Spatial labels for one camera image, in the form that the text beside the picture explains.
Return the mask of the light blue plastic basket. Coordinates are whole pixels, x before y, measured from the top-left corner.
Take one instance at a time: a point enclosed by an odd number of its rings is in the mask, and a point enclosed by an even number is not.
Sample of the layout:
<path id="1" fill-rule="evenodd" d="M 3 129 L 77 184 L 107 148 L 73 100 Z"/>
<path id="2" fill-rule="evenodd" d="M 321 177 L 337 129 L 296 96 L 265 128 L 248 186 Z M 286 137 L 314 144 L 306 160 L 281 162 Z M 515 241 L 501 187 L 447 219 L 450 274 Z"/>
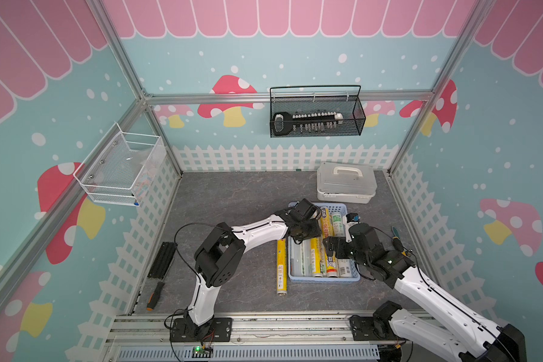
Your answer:
<path id="1" fill-rule="evenodd" d="M 287 265 L 289 268 L 289 271 L 287 275 L 293 282 L 300 282 L 300 283 L 322 283 L 322 284 L 349 284 L 358 282 L 360 280 L 360 275 L 355 270 L 354 264 L 352 265 L 351 278 L 328 278 L 328 277 L 322 277 L 322 278 L 314 278 L 314 277 L 303 277 L 301 272 L 301 260 L 300 260 L 300 248 L 301 244 L 295 243 L 292 238 L 288 238 L 287 240 Z"/>

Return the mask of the yellow red chef wrap roll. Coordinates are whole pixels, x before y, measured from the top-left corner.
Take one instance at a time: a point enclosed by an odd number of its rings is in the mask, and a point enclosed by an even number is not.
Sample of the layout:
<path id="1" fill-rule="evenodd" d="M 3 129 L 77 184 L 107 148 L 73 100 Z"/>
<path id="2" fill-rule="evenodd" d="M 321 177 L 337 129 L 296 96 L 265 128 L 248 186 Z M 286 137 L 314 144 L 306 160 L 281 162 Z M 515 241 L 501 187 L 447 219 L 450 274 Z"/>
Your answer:
<path id="1" fill-rule="evenodd" d="M 277 241 L 277 262 L 276 262 L 276 290 L 277 295 L 285 296 L 287 294 L 287 241 L 280 239 Z"/>

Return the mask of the white green 300 wrap roll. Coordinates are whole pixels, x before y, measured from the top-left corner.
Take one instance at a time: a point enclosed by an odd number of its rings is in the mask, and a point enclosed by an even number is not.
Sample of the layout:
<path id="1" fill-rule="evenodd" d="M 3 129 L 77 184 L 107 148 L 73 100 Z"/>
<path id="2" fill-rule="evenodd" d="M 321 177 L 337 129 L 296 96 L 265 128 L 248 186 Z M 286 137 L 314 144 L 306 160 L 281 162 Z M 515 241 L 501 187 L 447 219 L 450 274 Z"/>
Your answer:
<path id="1" fill-rule="evenodd" d="M 301 272 L 303 277 L 312 276 L 311 267 L 311 240 L 304 240 L 300 248 Z"/>

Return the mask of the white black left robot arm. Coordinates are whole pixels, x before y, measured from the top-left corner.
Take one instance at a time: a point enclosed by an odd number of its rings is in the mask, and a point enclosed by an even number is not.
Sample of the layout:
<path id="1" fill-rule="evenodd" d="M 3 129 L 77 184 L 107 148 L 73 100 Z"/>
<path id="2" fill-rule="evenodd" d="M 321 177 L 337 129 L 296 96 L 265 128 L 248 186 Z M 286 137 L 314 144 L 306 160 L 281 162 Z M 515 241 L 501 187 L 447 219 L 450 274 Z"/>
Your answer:
<path id="1" fill-rule="evenodd" d="M 292 238 L 304 241 L 321 235 L 321 209 L 307 199 L 244 226 L 220 223 L 194 254 L 195 290 L 186 322 L 203 327 L 214 318 L 221 286 L 235 274 L 244 254 L 265 243 Z"/>

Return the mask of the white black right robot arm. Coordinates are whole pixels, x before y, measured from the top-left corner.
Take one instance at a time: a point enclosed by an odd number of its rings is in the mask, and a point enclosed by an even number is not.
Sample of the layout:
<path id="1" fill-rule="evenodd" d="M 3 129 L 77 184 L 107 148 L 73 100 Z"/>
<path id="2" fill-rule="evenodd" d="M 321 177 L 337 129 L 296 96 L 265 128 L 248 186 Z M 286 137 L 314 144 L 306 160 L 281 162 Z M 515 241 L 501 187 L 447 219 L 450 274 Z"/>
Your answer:
<path id="1" fill-rule="evenodd" d="M 392 332 L 447 361 L 527 359 L 525 336 L 517 327 L 496 324 L 461 303 L 421 270 L 418 257 L 404 247 L 396 230 L 388 236 L 391 250 L 384 248 L 381 233 L 366 223 L 351 223 L 344 236 L 323 241 L 328 256 L 366 267 L 373 279 L 411 299 L 436 321 L 423 321 L 399 304 L 386 302 L 373 314 L 379 333 Z"/>

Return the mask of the white lidded storage box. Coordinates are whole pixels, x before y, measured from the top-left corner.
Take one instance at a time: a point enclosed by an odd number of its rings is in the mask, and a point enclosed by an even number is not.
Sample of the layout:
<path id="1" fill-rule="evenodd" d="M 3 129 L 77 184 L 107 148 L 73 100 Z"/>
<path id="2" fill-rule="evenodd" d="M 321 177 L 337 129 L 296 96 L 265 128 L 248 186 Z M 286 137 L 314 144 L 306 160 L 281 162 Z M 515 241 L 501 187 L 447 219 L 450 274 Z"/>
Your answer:
<path id="1" fill-rule="evenodd" d="M 376 191 L 374 169 L 369 165 L 323 162 L 317 170 L 320 201 L 365 205 Z"/>

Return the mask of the black socket bit holder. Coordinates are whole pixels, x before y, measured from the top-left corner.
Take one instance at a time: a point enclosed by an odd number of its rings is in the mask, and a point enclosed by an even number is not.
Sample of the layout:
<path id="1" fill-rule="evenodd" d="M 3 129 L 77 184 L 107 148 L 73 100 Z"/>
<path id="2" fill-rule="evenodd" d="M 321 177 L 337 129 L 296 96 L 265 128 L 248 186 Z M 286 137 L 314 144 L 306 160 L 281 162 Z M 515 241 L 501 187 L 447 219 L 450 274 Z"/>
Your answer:
<path id="1" fill-rule="evenodd" d="M 343 121 L 342 113 L 275 113 L 270 122 L 271 135 L 283 137 L 291 133 L 324 132 L 335 129 Z"/>

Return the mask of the black flat tool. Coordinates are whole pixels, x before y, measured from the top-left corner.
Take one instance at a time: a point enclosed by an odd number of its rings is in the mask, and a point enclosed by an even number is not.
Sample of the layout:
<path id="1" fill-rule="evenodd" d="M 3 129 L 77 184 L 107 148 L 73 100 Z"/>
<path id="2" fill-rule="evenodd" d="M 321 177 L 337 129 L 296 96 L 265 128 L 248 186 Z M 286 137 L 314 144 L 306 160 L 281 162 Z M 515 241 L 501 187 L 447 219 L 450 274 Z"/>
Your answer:
<path id="1" fill-rule="evenodd" d="M 155 259 L 149 269 L 147 278 L 163 279 L 173 260 L 176 252 L 176 244 L 173 242 L 163 242 L 159 248 Z"/>

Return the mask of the small green circuit board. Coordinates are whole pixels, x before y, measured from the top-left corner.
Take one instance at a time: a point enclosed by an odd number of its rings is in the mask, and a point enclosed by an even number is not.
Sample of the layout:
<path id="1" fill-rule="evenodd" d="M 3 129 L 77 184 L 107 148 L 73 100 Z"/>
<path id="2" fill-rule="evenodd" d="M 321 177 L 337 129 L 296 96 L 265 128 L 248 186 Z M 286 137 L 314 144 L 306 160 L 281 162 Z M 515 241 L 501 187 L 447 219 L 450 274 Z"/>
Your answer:
<path id="1" fill-rule="evenodd" d="M 205 346 L 196 346 L 192 350 L 192 358 L 212 358 L 214 349 Z"/>

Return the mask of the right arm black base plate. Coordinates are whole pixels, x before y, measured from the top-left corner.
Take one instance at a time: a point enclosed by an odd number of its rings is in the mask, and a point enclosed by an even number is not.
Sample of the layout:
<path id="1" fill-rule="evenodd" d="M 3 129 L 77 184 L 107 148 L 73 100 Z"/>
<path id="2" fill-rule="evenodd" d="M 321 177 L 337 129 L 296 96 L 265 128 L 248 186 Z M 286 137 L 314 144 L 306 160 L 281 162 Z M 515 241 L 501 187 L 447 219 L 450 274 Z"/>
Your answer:
<path id="1" fill-rule="evenodd" d="M 348 319 L 351 334 L 356 342 L 399 342 L 405 343 L 407 340 L 397 336 L 387 321 L 372 316 L 352 315 Z"/>

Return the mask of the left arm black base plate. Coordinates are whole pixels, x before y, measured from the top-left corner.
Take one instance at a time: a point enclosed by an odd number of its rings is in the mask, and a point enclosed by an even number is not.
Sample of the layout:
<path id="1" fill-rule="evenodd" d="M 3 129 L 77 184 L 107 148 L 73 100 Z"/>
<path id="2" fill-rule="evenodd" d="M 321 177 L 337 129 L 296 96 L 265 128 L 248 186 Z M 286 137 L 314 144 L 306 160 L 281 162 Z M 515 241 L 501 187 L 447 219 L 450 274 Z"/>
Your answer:
<path id="1" fill-rule="evenodd" d="M 171 342 L 229 342 L 232 318 L 212 318 L 201 326 L 191 318 L 171 318 L 167 322 Z"/>

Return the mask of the orange black handled tool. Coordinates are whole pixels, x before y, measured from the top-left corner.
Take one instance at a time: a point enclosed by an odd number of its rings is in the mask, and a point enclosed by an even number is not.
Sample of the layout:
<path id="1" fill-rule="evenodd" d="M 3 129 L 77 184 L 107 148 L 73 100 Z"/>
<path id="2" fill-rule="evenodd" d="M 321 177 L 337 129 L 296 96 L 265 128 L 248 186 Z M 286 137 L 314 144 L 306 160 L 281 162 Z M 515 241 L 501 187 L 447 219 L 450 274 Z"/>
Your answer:
<path id="1" fill-rule="evenodd" d="M 162 292 L 163 288 L 164 288 L 164 282 L 159 281 L 157 283 L 151 297 L 149 298 L 148 303 L 146 304 L 146 310 L 147 311 L 153 311 L 155 309 L 155 307 L 158 304 L 158 301 L 161 298 L 161 292 Z"/>

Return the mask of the aluminium front rail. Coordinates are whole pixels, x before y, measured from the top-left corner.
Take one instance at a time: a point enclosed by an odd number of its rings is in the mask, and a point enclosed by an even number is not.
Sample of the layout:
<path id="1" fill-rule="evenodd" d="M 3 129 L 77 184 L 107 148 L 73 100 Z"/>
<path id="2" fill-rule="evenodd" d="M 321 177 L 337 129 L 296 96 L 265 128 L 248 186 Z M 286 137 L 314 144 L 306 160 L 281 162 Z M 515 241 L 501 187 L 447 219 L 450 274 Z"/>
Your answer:
<path id="1" fill-rule="evenodd" d="M 354 341 L 349 318 L 369 317 L 367 311 L 311 312 L 229 312 L 217 318 L 231 318 L 229 342 L 208 337 L 211 347 L 249 345 L 359 345 Z M 170 326 L 166 314 L 122 316 L 114 320 L 104 348 L 132 345 L 170 345 Z"/>

